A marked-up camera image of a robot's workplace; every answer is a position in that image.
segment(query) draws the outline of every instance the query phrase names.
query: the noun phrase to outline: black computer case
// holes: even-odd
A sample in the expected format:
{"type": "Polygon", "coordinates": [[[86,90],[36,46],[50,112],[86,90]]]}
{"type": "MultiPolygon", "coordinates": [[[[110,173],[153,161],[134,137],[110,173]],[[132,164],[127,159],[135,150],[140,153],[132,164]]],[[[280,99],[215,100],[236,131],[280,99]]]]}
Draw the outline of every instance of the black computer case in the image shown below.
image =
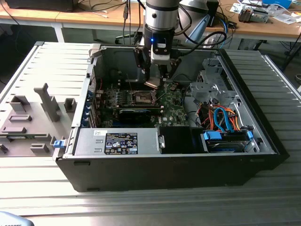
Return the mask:
{"type": "Polygon", "coordinates": [[[79,0],[5,0],[10,8],[35,8],[72,12],[79,0]]]}

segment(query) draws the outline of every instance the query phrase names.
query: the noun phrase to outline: blue latch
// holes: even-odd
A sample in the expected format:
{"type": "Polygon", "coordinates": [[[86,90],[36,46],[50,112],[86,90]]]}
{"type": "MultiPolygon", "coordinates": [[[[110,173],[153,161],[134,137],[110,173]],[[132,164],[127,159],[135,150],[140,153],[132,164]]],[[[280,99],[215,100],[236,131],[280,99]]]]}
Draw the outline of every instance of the blue latch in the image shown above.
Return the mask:
{"type": "Polygon", "coordinates": [[[65,141],[66,141],[66,140],[56,140],[56,141],[53,143],[53,147],[54,147],[54,148],[65,148],[65,141]]]}
{"type": "Polygon", "coordinates": [[[93,97],[93,92],[88,90],[88,97],[93,97]]]}
{"type": "Polygon", "coordinates": [[[87,108],[87,107],[84,107],[84,112],[85,113],[88,113],[90,111],[90,109],[89,108],[87,108]]]}
{"type": "Polygon", "coordinates": [[[204,134],[205,140],[221,140],[222,136],[220,132],[217,131],[206,131],[204,134]]]}
{"type": "Polygon", "coordinates": [[[82,126],[88,126],[88,121],[82,120],[80,123],[82,126]]]}
{"type": "Polygon", "coordinates": [[[247,135],[248,135],[248,137],[249,137],[250,139],[253,138],[253,133],[252,133],[251,131],[247,131],[247,135]]]}

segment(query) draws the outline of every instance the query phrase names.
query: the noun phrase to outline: black cable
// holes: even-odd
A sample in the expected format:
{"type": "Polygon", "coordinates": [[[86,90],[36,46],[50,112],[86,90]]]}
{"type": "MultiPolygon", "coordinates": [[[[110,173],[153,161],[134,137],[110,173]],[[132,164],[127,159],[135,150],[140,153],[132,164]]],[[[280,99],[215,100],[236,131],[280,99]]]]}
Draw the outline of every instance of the black cable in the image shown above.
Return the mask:
{"type": "Polygon", "coordinates": [[[192,81],[192,79],[189,78],[188,75],[186,75],[186,74],[184,74],[184,73],[176,74],[176,75],[173,77],[173,81],[174,81],[174,79],[175,79],[177,76],[179,76],[179,75],[183,75],[184,77],[186,77],[186,79],[188,79],[189,81],[192,81]]]}
{"type": "Polygon", "coordinates": [[[127,0],[128,1],[128,9],[129,9],[129,13],[130,13],[130,27],[129,27],[129,31],[130,31],[130,44],[131,44],[131,0],[127,0]]]}
{"type": "Polygon", "coordinates": [[[124,4],[126,4],[126,2],[123,2],[123,3],[118,4],[118,5],[110,6],[110,7],[108,7],[108,8],[102,8],[102,9],[97,9],[97,10],[85,10],[84,8],[80,7],[79,4],[78,4],[78,7],[79,7],[81,10],[85,11],[85,12],[98,12],[98,11],[103,11],[103,10],[107,10],[107,9],[114,8],[114,7],[119,7],[119,6],[122,6],[122,5],[124,5],[124,4]]]}
{"type": "Polygon", "coordinates": [[[126,26],[126,20],[128,18],[128,0],[126,0],[125,2],[125,6],[124,6],[124,10],[123,10],[123,19],[124,19],[124,22],[123,22],[123,28],[122,28],[122,39],[123,39],[123,44],[125,45],[125,42],[124,42],[124,29],[125,29],[125,26],[126,26]]]}
{"type": "Polygon", "coordinates": [[[141,12],[140,12],[141,10],[140,10],[140,5],[138,7],[139,7],[139,26],[138,26],[138,28],[136,30],[136,33],[135,33],[135,36],[134,36],[134,40],[133,40],[133,44],[134,44],[134,41],[136,40],[136,37],[138,35],[138,31],[139,31],[140,26],[141,26],[141,12]]]}
{"type": "Polygon", "coordinates": [[[91,10],[93,10],[93,8],[94,8],[95,6],[106,5],[106,4],[109,4],[111,1],[113,1],[113,0],[110,0],[110,1],[105,2],[105,3],[97,3],[97,4],[95,4],[95,5],[93,5],[93,6],[91,7],[91,10]]]}
{"type": "Polygon", "coordinates": [[[185,90],[184,97],[183,97],[183,101],[182,101],[183,110],[184,110],[185,113],[186,113],[186,111],[185,111],[184,103],[185,103],[185,97],[186,97],[186,94],[187,94],[188,89],[190,89],[190,86],[188,86],[187,89],[185,90]]]}
{"type": "MultiPolygon", "coordinates": [[[[180,20],[180,15],[179,15],[179,26],[180,26],[180,29],[183,30],[183,27],[182,27],[182,24],[181,24],[181,20],[180,20]]],[[[193,44],[198,44],[196,41],[192,40],[185,32],[183,33],[184,36],[189,40],[191,41],[193,44]]]]}
{"type": "Polygon", "coordinates": [[[176,32],[174,35],[177,36],[177,35],[181,35],[181,34],[184,34],[192,25],[192,18],[191,16],[189,15],[189,13],[186,11],[186,9],[184,9],[184,7],[182,5],[179,5],[179,7],[183,10],[183,12],[186,14],[186,16],[188,17],[189,19],[189,24],[183,29],[182,25],[180,26],[181,27],[181,31],[179,32],[176,32]]]}
{"type": "Polygon", "coordinates": [[[192,18],[191,16],[189,15],[189,13],[187,12],[186,9],[184,9],[184,7],[180,4],[179,7],[181,8],[181,10],[183,10],[183,12],[186,14],[186,16],[188,17],[189,19],[189,24],[192,25],[192,18]]]}
{"type": "Polygon", "coordinates": [[[288,51],[290,51],[290,49],[287,48],[281,41],[280,41],[280,44],[281,44],[285,49],[287,49],[288,51]]]}
{"type": "Polygon", "coordinates": [[[300,32],[300,34],[299,34],[299,36],[298,36],[297,40],[296,40],[296,41],[295,41],[295,43],[293,44],[293,47],[292,47],[292,49],[293,49],[293,48],[295,47],[295,45],[297,44],[297,42],[298,42],[298,40],[299,40],[300,36],[301,36],[301,32],[300,32]]]}
{"type": "Polygon", "coordinates": [[[141,7],[145,10],[145,6],[143,5],[143,3],[140,0],[137,0],[139,2],[139,4],[141,5],[141,7]]]}
{"type": "Polygon", "coordinates": [[[0,80],[0,82],[1,82],[1,83],[3,83],[4,85],[7,85],[7,83],[5,83],[5,82],[2,82],[1,80],[0,80]]]}
{"type": "Polygon", "coordinates": [[[123,28],[122,28],[122,39],[123,39],[123,44],[125,45],[125,42],[124,42],[124,28],[126,27],[126,19],[124,19],[124,22],[123,22],[123,28]]]}
{"type": "MultiPolygon", "coordinates": [[[[2,3],[2,0],[0,0],[0,3],[2,5],[2,8],[4,9],[4,11],[16,22],[17,25],[20,26],[20,30],[22,29],[21,25],[13,18],[12,15],[10,15],[10,13],[4,8],[4,5],[2,3]]],[[[36,40],[27,32],[24,30],[24,32],[35,42],[36,40]]]]}
{"type": "Polygon", "coordinates": [[[291,48],[291,50],[288,52],[285,61],[283,63],[282,66],[282,71],[284,71],[286,69],[286,67],[289,65],[289,63],[291,62],[291,60],[295,57],[295,55],[299,52],[300,48],[301,48],[301,44],[297,47],[297,49],[291,54],[293,48],[295,47],[295,45],[297,44],[299,38],[301,37],[301,32],[297,38],[297,40],[295,41],[295,43],[293,44],[293,47],[291,48]]]}
{"type": "Polygon", "coordinates": [[[224,38],[217,42],[217,43],[214,43],[213,45],[217,45],[217,44],[220,44],[222,42],[224,42],[226,39],[227,39],[227,34],[225,32],[212,32],[211,34],[207,35],[205,38],[203,38],[195,47],[193,47],[191,50],[189,50],[188,52],[186,53],[183,53],[181,52],[181,56],[186,56],[190,53],[192,53],[194,50],[196,50],[199,46],[212,46],[212,44],[202,44],[204,41],[206,41],[208,38],[210,38],[211,36],[213,35],[216,35],[216,34],[222,34],[224,36],[224,38]]]}

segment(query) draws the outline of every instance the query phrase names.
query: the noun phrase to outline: metal bracket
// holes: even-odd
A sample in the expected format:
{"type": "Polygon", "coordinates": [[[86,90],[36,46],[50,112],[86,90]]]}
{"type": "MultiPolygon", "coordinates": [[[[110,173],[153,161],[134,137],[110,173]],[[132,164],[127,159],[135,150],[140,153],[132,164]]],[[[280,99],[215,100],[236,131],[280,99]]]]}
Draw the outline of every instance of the metal bracket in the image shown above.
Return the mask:
{"type": "Polygon", "coordinates": [[[163,135],[159,135],[159,147],[160,148],[165,148],[165,140],[164,140],[164,136],[163,135]]]}
{"type": "Polygon", "coordinates": [[[170,79],[173,77],[175,71],[177,70],[178,66],[180,65],[180,63],[182,62],[181,59],[171,59],[170,60],[170,65],[171,65],[171,70],[167,75],[167,78],[170,79]]]}

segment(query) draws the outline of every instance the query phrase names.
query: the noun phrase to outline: connector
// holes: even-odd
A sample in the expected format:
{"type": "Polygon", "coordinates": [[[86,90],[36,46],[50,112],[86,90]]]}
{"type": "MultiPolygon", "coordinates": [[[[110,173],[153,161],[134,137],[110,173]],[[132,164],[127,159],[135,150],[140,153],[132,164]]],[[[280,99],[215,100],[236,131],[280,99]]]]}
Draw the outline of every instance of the connector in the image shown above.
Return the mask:
{"type": "Polygon", "coordinates": [[[124,20],[127,20],[127,18],[128,18],[128,6],[127,6],[127,4],[124,6],[123,18],[124,18],[124,20]]]}

